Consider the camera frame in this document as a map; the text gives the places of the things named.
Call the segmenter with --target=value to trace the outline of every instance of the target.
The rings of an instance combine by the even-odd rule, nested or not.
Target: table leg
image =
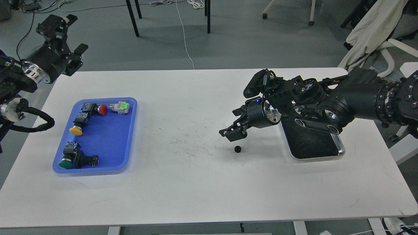
[[[293,221],[296,235],[308,235],[306,231],[305,221]]]
[[[133,16],[132,6],[130,4],[130,0],[126,0],[126,5],[128,6],[129,16],[131,17],[133,30],[135,31],[135,35],[139,38],[138,27],[136,26],[135,17]]]
[[[385,228],[379,218],[368,219],[374,235],[386,235]]]
[[[141,9],[139,8],[138,0],[135,0],[136,11],[138,12],[138,17],[142,19]]]
[[[109,227],[109,231],[107,232],[107,235],[119,235],[119,234],[120,234],[120,226]]]
[[[418,139],[407,135],[392,146],[389,151],[396,164],[399,165],[418,153]]]
[[[208,33],[210,33],[210,0],[206,0],[205,9],[207,6],[207,16],[208,16]]]

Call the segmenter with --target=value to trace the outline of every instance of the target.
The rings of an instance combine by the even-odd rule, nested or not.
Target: green push button
[[[60,161],[58,165],[65,169],[71,169],[73,167],[73,164],[67,160]]]

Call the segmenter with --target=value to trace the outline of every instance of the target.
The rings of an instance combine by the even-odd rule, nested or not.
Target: white cable
[[[390,232],[390,230],[387,230],[387,229],[374,229],[374,230],[369,230],[369,231],[364,231],[364,232],[353,233],[353,234],[349,234],[349,235],[357,235],[357,234],[362,234],[362,233],[365,233],[365,232],[374,232],[374,231],[388,231],[388,232]]]
[[[170,5],[172,4],[172,0],[160,0],[160,1],[152,1],[149,3],[150,6],[158,6],[158,5]]]
[[[187,0],[187,3],[190,5],[193,5],[194,9],[199,9],[199,8],[204,8],[205,4],[203,3],[202,0],[200,0],[201,3],[197,3],[194,0]]]
[[[193,69],[194,69],[194,62],[193,62],[193,60],[190,58],[189,53],[187,52],[187,46],[186,46],[186,34],[184,33],[184,25],[183,25],[183,21],[181,20],[181,17],[180,17],[180,11],[178,10],[177,0],[176,0],[176,8],[177,8],[177,12],[178,12],[178,17],[180,18],[181,26],[182,26],[182,28],[183,28],[184,47],[186,48],[186,53],[187,53],[187,56],[188,56],[188,57],[189,57],[189,59],[191,60],[191,62],[192,62],[192,64],[193,64]]]

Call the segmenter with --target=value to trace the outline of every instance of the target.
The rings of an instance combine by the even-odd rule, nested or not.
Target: black robotic arm
[[[239,118],[219,133],[229,141],[243,139],[248,128],[276,125],[283,116],[305,128],[340,134],[354,118],[363,118],[381,121],[383,127],[409,125],[410,134],[418,138],[418,71],[390,83],[376,75],[355,68],[348,75],[322,81],[300,76],[284,80],[261,70],[244,89],[249,100],[232,111]]]
[[[33,93],[40,82],[53,83],[61,74],[71,76],[82,65],[86,44],[80,44],[74,52],[67,45],[68,27],[77,20],[74,15],[65,18],[50,15],[36,28],[45,42],[34,49],[26,59],[17,61],[0,51],[0,141],[9,130],[38,132],[50,129],[55,122],[48,114],[29,106],[20,91]],[[24,118],[24,112],[37,115],[46,121],[35,128],[14,125]]]

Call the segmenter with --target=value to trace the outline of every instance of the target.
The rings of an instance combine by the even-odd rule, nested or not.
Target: chair leg
[[[139,38],[138,27],[136,26],[135,17],[133,16],[132,6],[130,4],[130,0],[126,0],[126,5],[128,6],[129,16],[131,17],[133,30],[135,31],[135,35]]]
[[[139,8],[138,0],[135,0],[136,11],[138,12],[138,17],[142,19],[141,9]]]
[[[206,4],[207,4],[207,15],[208,15],[208,33],[210,33],[210,0],[206,0]]]
[[[311,6],[311,17],[309,18],[309,25],[314,25],[314,13],[315,13],[315,2],[316,0],[312,0],[312,6]]]

